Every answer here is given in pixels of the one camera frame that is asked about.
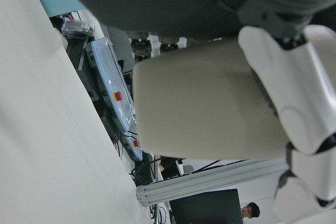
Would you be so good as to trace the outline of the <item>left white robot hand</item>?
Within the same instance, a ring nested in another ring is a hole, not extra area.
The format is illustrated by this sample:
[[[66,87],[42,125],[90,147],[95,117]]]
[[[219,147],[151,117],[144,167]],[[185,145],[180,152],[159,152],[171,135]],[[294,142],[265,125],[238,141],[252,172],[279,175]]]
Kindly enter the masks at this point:
[[[335,208],[335,0],[80,0],[138,39],[196,45],[137,63],[142,148],[205,159],[285,157],[274,210],[284,223]]]

